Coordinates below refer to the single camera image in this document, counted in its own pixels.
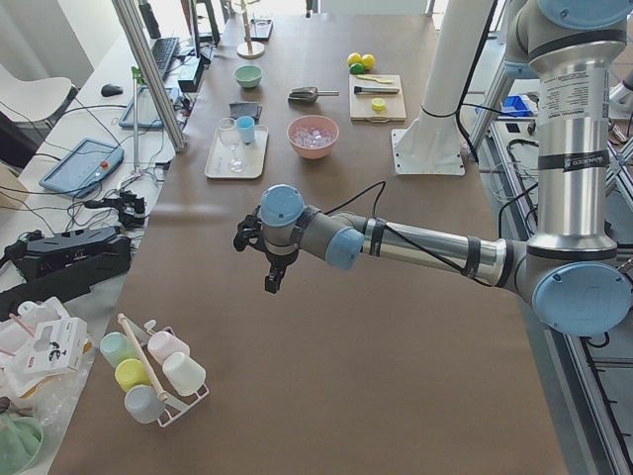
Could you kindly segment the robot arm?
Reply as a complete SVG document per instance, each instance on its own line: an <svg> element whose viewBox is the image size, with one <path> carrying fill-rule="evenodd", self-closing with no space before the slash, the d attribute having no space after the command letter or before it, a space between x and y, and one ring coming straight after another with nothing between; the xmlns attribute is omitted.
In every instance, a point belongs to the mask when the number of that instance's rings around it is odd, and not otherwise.
<svg viewBox="0 0 633 475"><path fill-rule="evenodd" d="M464 237L305 204L293 186L268 188L239 223L237 250L270 262L280 288L301 251L348 269L360 254L454 271L520 296L537 318L575 336L627 316L632 284L604 229L610 64L627 43L628 1L514 1L502 71L539 82L537 230L525 241Z"/></svg>

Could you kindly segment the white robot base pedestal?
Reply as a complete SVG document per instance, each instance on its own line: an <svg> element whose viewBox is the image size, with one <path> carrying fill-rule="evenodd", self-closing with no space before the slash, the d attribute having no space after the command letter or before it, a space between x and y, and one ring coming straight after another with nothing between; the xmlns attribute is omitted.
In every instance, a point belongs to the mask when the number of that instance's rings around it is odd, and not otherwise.
<svg viewBox="0 0 633 475"><path fill-rule="evenodd" d="M495 1L450 1L440 27L420 112L407 129L392 130L398 175L465 174L458 109L468 91Z"/></svg>

